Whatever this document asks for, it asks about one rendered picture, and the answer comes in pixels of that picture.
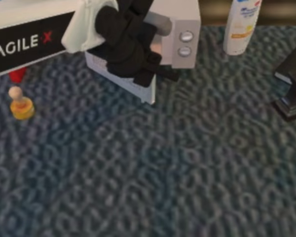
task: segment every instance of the yellow toy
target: yellow toy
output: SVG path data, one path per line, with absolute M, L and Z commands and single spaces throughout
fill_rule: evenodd
M 29 119 L 34 115 L 35 109 L 33 102 L 23 96 L 21 88 L 14 86 L 9 90 L 9 96 L 13 99 L 10 109 L 16 119 Z

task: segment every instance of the red object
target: red object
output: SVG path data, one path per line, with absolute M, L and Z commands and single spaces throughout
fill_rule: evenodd
M 20 83 L 24 77 L 25 72 L 26 72 L 26 68 L 20 68 L 18 70 L 10 72 L 9 76 L 11 81 L 14 83 Z

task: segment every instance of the oven knob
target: oven knob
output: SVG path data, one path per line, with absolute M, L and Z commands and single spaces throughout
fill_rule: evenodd
M 184 43 L 192 41 L 193 38 L 194 38 L 194 35 L 191 31 L 185 31 L 180 34 L 180 40 Z
M 181 57 L 188 57 L 191 53 L 192 53 L 192 49 L 190 47 L 179 48 L 179 55 Z

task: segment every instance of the agile x logo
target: agile x logo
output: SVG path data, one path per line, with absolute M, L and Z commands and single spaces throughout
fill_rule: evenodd
M 43 32 L 41 37 L 39 34 L 32 35 L 29 38 L 18 39 L 17 41 L 11 41 L 6 45 L 0 45 L 0 58 L 7 55 L 12 55 L 16 52 L 26 51 L 30 48 L 35 48 L 39 46 L 39 42 L 42 44 L 47 44 L 52 42 L 52 31 Z

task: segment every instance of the patterned tablecloth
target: patterned tablecloth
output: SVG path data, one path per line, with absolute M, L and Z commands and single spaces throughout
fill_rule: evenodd
M 296 121 L 269 104 L 296 27 L 258 27 L 238 57 L 222 38 L 203 27 L 153 106 L 61 55 L 30 67 L 37 112 L 16 121 L 1 77 L 0 237 L 296 237 Z

